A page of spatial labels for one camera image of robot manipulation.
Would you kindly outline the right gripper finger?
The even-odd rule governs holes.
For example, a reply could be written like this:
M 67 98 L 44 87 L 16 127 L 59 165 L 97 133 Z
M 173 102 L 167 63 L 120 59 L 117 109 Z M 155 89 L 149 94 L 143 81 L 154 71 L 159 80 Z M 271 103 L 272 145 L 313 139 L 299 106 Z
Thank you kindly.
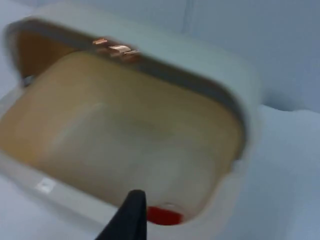
M 96 240 L 146 240 L 147 201 L 142 190 L 131 190 Z

